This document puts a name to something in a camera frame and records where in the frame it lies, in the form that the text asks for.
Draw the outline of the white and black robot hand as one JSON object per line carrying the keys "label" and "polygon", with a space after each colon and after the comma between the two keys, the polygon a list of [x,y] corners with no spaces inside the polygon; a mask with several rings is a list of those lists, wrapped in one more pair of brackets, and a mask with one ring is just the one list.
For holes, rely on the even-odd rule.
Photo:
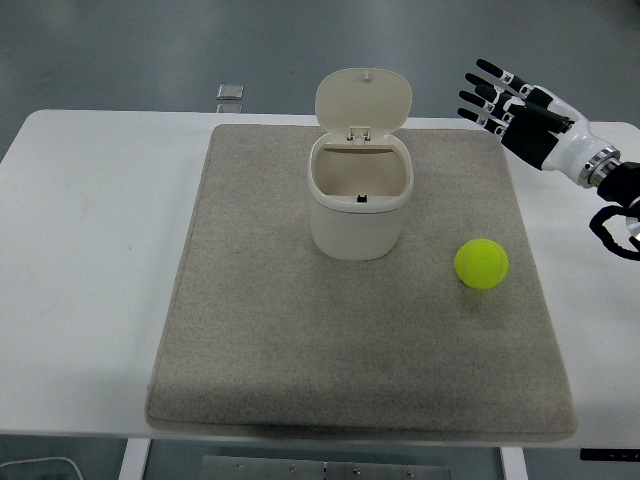
{"label": "white and black robot hand", "polygon": [[598,187],[621,164],[610,142],[591,132],[578,110],[539,85],[479,59],[486,78],[467,73],[471,92],[460,91],[466,102],[458,115],[498,137],[500,143],[528,165],[559,171],[575,184]]}

